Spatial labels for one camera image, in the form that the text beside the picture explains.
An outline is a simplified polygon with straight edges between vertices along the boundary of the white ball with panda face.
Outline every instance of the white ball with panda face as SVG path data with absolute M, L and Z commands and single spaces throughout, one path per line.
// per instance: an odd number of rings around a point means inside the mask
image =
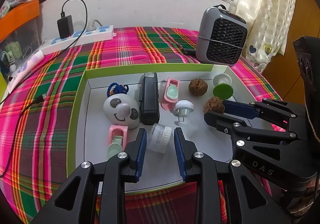
M 115 94 L 106 99 L 103 105 L 105 116 L 115 125 L 135 128 L 140 123 L 139 105 L 127 94 Z

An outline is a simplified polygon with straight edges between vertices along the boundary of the plaid blanket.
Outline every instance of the plaid blanket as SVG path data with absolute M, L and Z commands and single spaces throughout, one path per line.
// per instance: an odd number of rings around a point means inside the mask
M 81 75 L 86 69 L 139 63 L 198 61 L 182 53 L 195 48 L 196 31 L 131 27 L 115 30 L 113 40 L 71 48 L 54 61 L 47 55 L 38 73 L 21 85 L 0 112 L 0 172 L 4 170 L 20 112 L 38 95 L 48 98 L 32 106 L 21 118 L 7 174 L 0 189 L 23 223 L 30 223 L 66 179 L 66 148 L 69 120 Z M 279 99 L 268 82 L 244 59 L 232 67 L 250 92 Z M 259 179 L 270 192 L 268 182 Z M 223 189 L 221 203 L 224 204 Z M 126 197 L 128 223 L 193 223 L 195 184 Z M 162 221 L 161 213 L 170 221 Z

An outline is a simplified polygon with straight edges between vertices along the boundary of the curtain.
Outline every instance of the curtain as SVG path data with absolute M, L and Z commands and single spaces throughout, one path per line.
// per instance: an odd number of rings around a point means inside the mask
M 295 0 L 238 0 L 236 14 L 248 24 L 242 55 L 263 72 L 272 56 L 284 55 Z

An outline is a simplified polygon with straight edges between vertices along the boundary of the black power bank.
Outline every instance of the black power bank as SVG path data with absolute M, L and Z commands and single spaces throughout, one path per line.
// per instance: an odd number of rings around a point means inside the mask
M 159 123 L 159 90 L 155 72 L 145 73 L 140 87 L 140 119 L 144 125 Z

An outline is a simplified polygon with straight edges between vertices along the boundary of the wooden cabinet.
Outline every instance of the wooden cabinet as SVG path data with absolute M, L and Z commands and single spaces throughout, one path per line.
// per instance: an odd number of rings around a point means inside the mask
M 293 41 L 303 35 L 320 37 L 320 9 L 314 0 L 296 0 L 288 32 L 285 54 L 277 54 L 262 75 L 285 101 L 304 104 L 304 86 L 300 77 Z

